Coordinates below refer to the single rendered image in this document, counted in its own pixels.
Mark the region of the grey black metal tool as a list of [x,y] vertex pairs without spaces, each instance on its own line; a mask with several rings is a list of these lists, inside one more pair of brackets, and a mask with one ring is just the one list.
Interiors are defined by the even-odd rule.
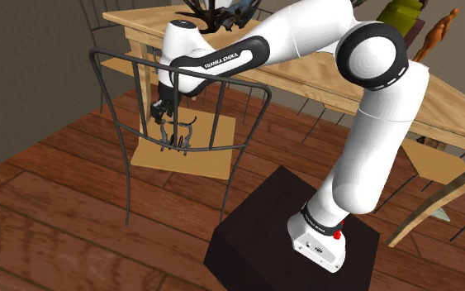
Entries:
[[173,125],[174,122],[162,119],[161,123],[160,123],[160,133],[161,133],[160,141],[163,142],[164,144],[169,144],[171,146],[177,146],[179,149],[184,148],[185,151],[184,151],[183,154],[186,155],[187,154],[187,149],[191,147],[190,140],[191,140],[191,137],[192,137],[192,124],[196,120],[197,120],[197,117],[194,117],[191,122],[178,122],[179,127],[187,128],[188,134],[186,134],[185,136],[180,135],[179,138],[178,138],[178,142],[175,142],[174,134],[172,134],[170,137],[168,137],[168,134],[167,134],[167,132],[165,131],[165,128],[164,128],[164,125],[166,123]]

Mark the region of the black antler sculpture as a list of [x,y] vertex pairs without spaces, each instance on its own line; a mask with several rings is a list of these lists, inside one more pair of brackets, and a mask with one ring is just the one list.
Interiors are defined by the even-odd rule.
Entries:
[[192,12],[177,12],[177,14],[195,17],[207,24],[206,29],[200,29],[201,34],[217,32],[221,26],[231,31],[233,25],[242,29],[251,20],[262,0],[205,0],[202,8],[200,0],[183,0]]

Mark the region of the dark robot stand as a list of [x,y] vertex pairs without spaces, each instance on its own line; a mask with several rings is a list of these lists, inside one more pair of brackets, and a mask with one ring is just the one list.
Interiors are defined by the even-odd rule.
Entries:
[[205,266],[227,291],[369,291],[380,235],[357,217],[344,220],[346,259],[337,272],[293,250],[287,221],[314,193],[277,168],[215,228]]

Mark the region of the green box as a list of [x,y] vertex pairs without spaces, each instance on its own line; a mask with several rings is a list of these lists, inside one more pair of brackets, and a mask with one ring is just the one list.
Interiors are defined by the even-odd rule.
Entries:
[[425,0],[391,0],[379,14],[377,21],[394,26],[406,36],[424,9]]

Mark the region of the brown human figure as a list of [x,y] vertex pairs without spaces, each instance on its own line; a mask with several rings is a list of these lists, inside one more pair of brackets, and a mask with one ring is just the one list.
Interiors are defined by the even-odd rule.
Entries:
[[459,9],[454,8],[447,16],[442,17],[425,36],[424,44],[417,51],[414,62],[421,60],[446,36],[452,20],[458,15]]

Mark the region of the wooden table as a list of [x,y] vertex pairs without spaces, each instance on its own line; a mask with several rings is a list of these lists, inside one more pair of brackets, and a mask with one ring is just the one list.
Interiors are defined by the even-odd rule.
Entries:
[[[184,19],[185,5],[104,12],[102,17],[125,27],[126,38],[161,47],[164,30],[173,19]],[[363,89],[341,77],[333,55],[313,53],[281,64],[238,75],[302,97],[356,112]],[[465,95],[435,76],[429,84],[410,131],[465,150]]]

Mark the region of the curved wooden chair back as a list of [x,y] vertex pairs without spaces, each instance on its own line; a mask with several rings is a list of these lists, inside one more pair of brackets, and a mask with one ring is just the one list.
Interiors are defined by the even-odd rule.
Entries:
[[465,173],[459,175],[449,184],[443,186],[439,191],[427,198],[419,207],[412,212],[399,227],[389,236],[387,244],[394,247],[414,227],[419,225],[428,216],[443,205],[465,194]]

